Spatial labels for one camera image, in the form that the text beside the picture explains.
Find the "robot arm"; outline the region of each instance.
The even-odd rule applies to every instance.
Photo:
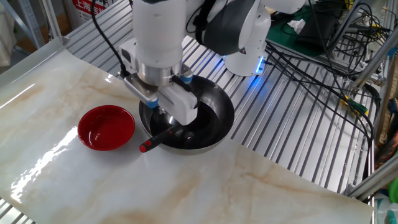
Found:
[[[173,77],[180,77],[185,83],[192,79],[189,68],[182,67],[185,34],[214,52],[227,55],[225,65],[239,74],[241,71],[233,71],[228,64],[236,67],[236,61],[247,61],[244,67],[255,67],[263,54],[262,45],[271,25],[264,5],[293,13],[304,1],[134,0],[135,38],[120,46],[126,69],[132,74],[124,79],[125,84],[150,108],[159,105],[182,125],[189,124],[197,116],[197,99],[172,81]],[[242,61],[239,51],[246,46],[251,57]]]

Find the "metal rack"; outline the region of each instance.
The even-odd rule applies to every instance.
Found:
[[[97,21],[115,48],[134,37],[128,1],[119,0],[98,15]],[[118,75],[119,62],[92,22],[84,23],[63,40],[65,47],[76,57]],[[184,38],[182,45],[183,62],[194,74],[214,81],[231,98],[235,120],[230,138],[297,175],[340,194],[350,184],[355,186],[362,181],[366,163],[373,161],[373,147],[368,149],[364,135],[335,115],[338,112],[358,124],[337,98],[322,88],[308,85],[319,98],[315,100],[284,75],[271,58],[262,75],[239,77],[225,69],[219,55],[190,37]],[[294,58],[290,61],[321,82],[333,85],[332,75],[324,68]],[[339,81],[347,87],[348,82]],[[373,99],[368,97],[367,91],[360,90],[359,93],[362,95],[357,95],[355,100],[369,108],[369,118],[374,121],[376,107]],[[335,111],[325,108],[319,101]],[[372,169],[367,170],[368,174],[372,172]],[[5,215],[0,215],[0,224],[21,223],[21,218],[3,222],[6,215],[11,217],[9,213],[15,208],[11,207],[7,212],[10,205],[5,202],[1,206],[1,203],[2,200],[0,209],[7,208],[0,210],[0,214],[5,212]],[[18,212],[12,214],[14,218],[25,217]]]

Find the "green mat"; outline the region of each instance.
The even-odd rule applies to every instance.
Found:
[[[308,22],[308,20],[312,17],[311,8],[309,6],[304,6],[302,10],[296,12],[294,16],[295,17],[293,18],[293,20],[295,21],[303,19],[305,22]],[[297,34],[294,31],[294,29],[291,28],[289,25],[284,25],[287,22],[290,21],[281,22],[280,24],[272,26],[269,29],[267,39],[310,57],[319,56],[323,53],[322,50],[313,50],[306,46],[295,44],[295,41],[297,39]]]

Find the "metal rod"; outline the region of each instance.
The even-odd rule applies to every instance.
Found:
[[[40,46],[36,45],[35,37],[33,33],[29,30],[29,28],[25,25],[24,21],[18,16],[17,12],[11,7],[11,5],[7,2],[7,0],[0,0],[2,5],[10,12],[10,14],[13,16],[15,21],[18,23],[18,25],[21,27],[22,31],[26,34],[26,36],[32,41],[33,44],[39,49]]]
[[[40,31],[39,24],[37,23],[37,19],[33,13],[32,6],[30,5],[29,0],[18,0],[18,3],[24,13],[27,26],[32,32],[34,38],[34,45],[37,49],[41,48],[45,43],[43,39],[42,32]]]
[[[349,25],[354,21],[355,16],[357,15],[358,11],[360,10],[360,7],[358,7],[357,5],[362,2],[363,2],[363,0],[354,2],[353,6],[351,7],[351,10],[349,10],[348,14],[344,18],[341,25],[339,26],[336,34],[333,36],[333,38],[329,42],[329,44],[328,44],[328,49],[329,49],[328,54],[329,55],[333,55],[333,51],[335,50],[339,40],[345,34]]]
[[[398,177],[398,154],[358,184],[348,196],[363,201],[396,177]]]
[[[53,37],[54,38],[59,37],[61,42],[63,42],[62,34],[60,31],[60,27],[58,25],[57,17],[55,16],[54,8],[52,7],[51,0],[41,0],[41,1],[43,2],[47,18],[49,19]]]
[[[388,51],[398,44],[398,29],[395,29],[386,42],[374,55],[368,66],[362,71],[361,75],[351,84],[353,90],[361,89],[370,79],[373,73],[379,68],[380,64],[386,58]]]

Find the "bowl rim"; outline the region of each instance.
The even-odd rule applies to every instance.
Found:
[[[112,147],[93,147],[93,146],[87,144],[87,142],[85,140],[83,140],[83,135],[81,133],[81,125],[83,123],[82,121],[85,118],[87,118],[90,114],[92,114],[93,112],[95,112],[97,110],[100,110],[100,109],[103,109],[103,108],[116,108],[116,109],[119,109],[119,110],[122,110],[122,111],[126,112],[129,115],[129,117],[131,118],[131,121],[132,121],[132,132],[131,132],[131,135],[128,137],[126,142],[120,143],[120,144],[112,146]],[[101,106],[97,106],[97,107],[89,110],[87,113],[85,113],[80,118],[78,126],[77,126],[77,134],[79,136],[79,139],[80,139],[81,143],[83,143],[88,148],[94,149],[94,150],[97,150],[97,151],[110,151],[110,150],[115,150],[115,149],[123,146],[125,143],[127,143],[131,139],[131,137],[132,137],[132,135],[134,134],[135,131],[136,131],[136,121],[134,120],[134,117],[132,116],[132,114],[130,112],[128,112],[128,110],[126,110],[126,109],[124,109],[124,108],[122,108],[120,106],[116,106],[116,105],[101,105]]]

